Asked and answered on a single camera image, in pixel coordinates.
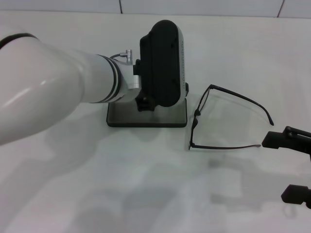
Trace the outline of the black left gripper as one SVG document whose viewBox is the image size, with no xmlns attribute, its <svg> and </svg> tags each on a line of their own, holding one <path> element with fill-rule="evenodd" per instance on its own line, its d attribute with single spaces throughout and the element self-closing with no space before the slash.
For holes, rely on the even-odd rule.
<svg viewBox="0 0 311 233">
<path fill-rule="evenodd" d="M 136 97 L 136 105 L 137 110 L 139 112 L 143 111 L 151 111 L 153 112 L 155 108 L 158 106 L 156 98 L 153 94 L 144 93 L 142 90 L 140 91 L 139 95 Z"/>
</svg>

